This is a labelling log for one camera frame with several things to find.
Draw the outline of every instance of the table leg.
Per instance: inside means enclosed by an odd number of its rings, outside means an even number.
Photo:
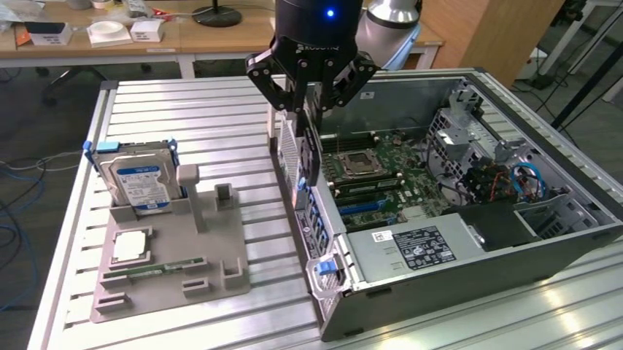
[[[599,27],[599,30],[592,37],[591,41],[584,47],[580,55],[575,59],[573,64],[571,64],[571,69],[568,71],[569,74],[575,74],[580,69],[581,64],[584,64],[588,56],[591,55],[592,51],[596,49],[596,45],[603,40],[603,37],[607,35],[607,32],[612,29],[612,23],[616,22],[619,15],[623,12],[623,7],[619,7],[617,11],[613,11],[612,15],[608,17],[607,21],[603,22],[603,25]]]
[[[616,84],[613,84],[613,87],[611,87],[611,89],[603,94],[601,99],[605,102],[612,102],[613,97],[620,93],[621,90],[623,90],[623,78],[619,79]]]
[[[195,67],[192,66],[193,62],[195,55],[177,55],[179,71],[181,73],[183,79],[195,79]]]
[[[427,46],[424,53],[419,56],[416,69],[431,69],[437,51],[439,46]]]
[[[572,22],[571,26],[567,29],[567,32],[563,35],[563,38],[557,42],[557,45],[553,48],[552,53],[549,53],[549,56],[545,62],[543,63],[541,68],[539,69],[540,75],[545,75],[548,70],[552,68],[557,58],[560,57],[560,54],[564,51],[564,48],[571,42],[571,39],[573,38],[575,33],[577,33],[577,30],[581,27],[581,24],[584,23],[585,18],[591,15],[591,12],[593,11],[593,9],[595,9],[595,4],[591,1],[588,1],[584,5],[584,8],[581,9],[581,13],[583,13],[581,19]]]

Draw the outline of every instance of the cpu socket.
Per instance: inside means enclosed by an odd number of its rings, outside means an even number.
[[[343,153],[337,155],[337,158],[340,159],[348,177],[361,177],[385,173],[376,159],[376,154],[371,149]]]

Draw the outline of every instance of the hard drive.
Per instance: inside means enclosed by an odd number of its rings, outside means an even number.
[[[132,206],[137,215],[171,211],[184,197],[175,176],[179,164],[175,140],[120,144],[100,142],[87,158],[100,173],[115,206]]]

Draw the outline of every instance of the blue pcie slot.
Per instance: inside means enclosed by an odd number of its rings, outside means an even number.
[[[372,202],[372,203],[364,203],[364,204],[357,204],[353,206],[347,206],[344,208],[339,208],[337,211],[340,212],[340,215],[349,215],[349,214],[357,214],[363,213],[365,211],[375,211],[383,209],[385,206],[385,200]]]

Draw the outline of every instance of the hard drive label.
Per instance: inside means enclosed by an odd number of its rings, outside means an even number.
[[[396,233],[393,240],[407,266],[412,270],[456,260],[448,242],[441,237],[436,226]]]
[[[159,166],[141,166],[117,170],[121,186],[131,205],[137,209],[156,209],[168,205],[171,199],[167,185],[159,183]]]

